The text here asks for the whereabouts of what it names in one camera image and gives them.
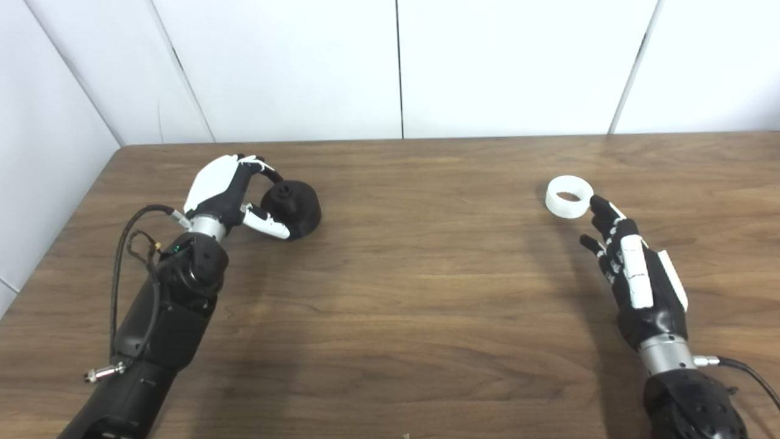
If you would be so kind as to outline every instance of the wooden table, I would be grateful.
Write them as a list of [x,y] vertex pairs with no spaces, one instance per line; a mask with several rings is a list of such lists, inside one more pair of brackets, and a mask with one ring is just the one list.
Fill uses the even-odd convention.
[[[225,239],[218,310],[152,437],[648,437],[639,360],[577,243],[590,216],[555,218],[546,184],[578,175],[637,219],[686,285],[695,353],[780,387],[778,146],[748,133],[124,148],[0,321],[0,431],[49,439],[69,422],[92,392],[82,373],[106,362],[123,224],[181,206],[203,165],[244,152],[312,184],[324,219],[294,243],[245,227]],[[140,225],[164,243],[180,232]],[[120,315],[144,277],[126,264]],[[750,378],[708,372],[742,389],[752,438],[780,437]]]

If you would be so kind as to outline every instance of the electrical wire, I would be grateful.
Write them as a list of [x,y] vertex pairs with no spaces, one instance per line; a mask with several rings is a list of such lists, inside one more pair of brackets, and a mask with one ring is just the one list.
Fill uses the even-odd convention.
[[772,389],[772,387],[769,385],[769,383],[764,378],[762,378],[761,375],[758,374],[758,372],[753,370],[753,368],[751,368],[747,364],[745,364],[745,363],[743,363],[741,361],[737,361],[735,359],[730,359],[728,357],[718,356],[718,360],[719,360],[718,366],[727,366],[727,367],[732,367],[734,369],[742,370],[743,372],[746,372],[748,375],[753,377],[753,379],[755,381],[758,381],[758,383],[761,385],[761,387],[769,395],[769,398],[772,399],[772,402],[775,403],[775,405],[777,406],[778,410],[780,410],[780,397],[775,392],[775,390]]
[[[140,254],[138,254],[133,250],[133,239],[139,234],[144,235],[146,239],[149,240],[149,249],[147,251],[147,257],[145,259],[141,257]],[[147,330],[144,333],[144,338],[142,338],[141,342],[136,345],[136,352],[135,354],[132,355],[132,359],[134,360],[140,357],[140,355],[144,352],[144,349],[146,349],[147,345],[149,344],[149,339],[151,338],[152,332],[154,332],[154,327],[157,326],[157,319],[160,314],[160,302],[161,302],[160,280],[157,277],[157,270],[154,268],[154,253],[160,253],[160,244],[154,238],[149,236],[148,233],[138,229],[136,229],[129,236],[128,239],[129,240],[127,242],[127,252],[130,253],[132,257],[138,259],[144,264],[144,268],[146,268],[147,273],[149,275],[149,281],[151,282],[152,297],[154,300],[152,303],[149,325],[147,326]]]
[[117,298],[119,297],[119,275],[122,269],[122,254],[125,251],[125,243],[130,230],[133,229],[136,221],[141,216],[144,216],[148,212],[164,212],[166,215],[172,215],[174,208],[167,205],[148,205],[138,210],[125,225],[122,234],[119,235],[119,245],[116,248],[116,256],[114,258],[114,276],[111,282],[111,308],[108,313],[108,361],[111,362],[112,358],[116,354],[114,349],[114,338],[116,337],[116,309]]

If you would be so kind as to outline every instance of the white wall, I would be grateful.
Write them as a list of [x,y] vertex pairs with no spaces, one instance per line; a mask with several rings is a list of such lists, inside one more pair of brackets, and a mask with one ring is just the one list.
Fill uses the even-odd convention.
[[217,141],[401,138],[394,0],[157,0]]
[[404,134],[605,134],[654,7],[399,0]]
[[151,0],[27,0],[124,145],[213,141]]
[[780,130],[780,2],[665,2],[617,133]]
[[[0,2],[0,278],[18,291],[118,148],[22,0]],[[0,309],[8,291],[0,293]]]

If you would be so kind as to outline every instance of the black forearm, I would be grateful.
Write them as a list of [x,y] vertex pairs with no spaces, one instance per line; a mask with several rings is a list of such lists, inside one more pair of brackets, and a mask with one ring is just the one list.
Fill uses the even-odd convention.
[[219,243],[203,234],[183,234],[163,252],[154,268],[159,289],[147,280],[117,331],[112,364],[124,369],[100,380],[59,439],[149,434],[173,380],[195,356],[227,264]]
[[644,387],[653,439],[746,439],[745,424],[729,392],[697,369],[653,375]]

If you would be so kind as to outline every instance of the white ring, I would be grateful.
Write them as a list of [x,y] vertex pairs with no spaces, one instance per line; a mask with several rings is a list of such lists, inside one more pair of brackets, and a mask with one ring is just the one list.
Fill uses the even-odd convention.
[[[558,196],[560,192],[574,195],[580,200],[578,202],[565,200]],[[590,207],[590,197],[592,196],[593,188],[587,181],[573,175],[561,175],[550,180],[544,203],[556,216],[571,220],[585,215]]]

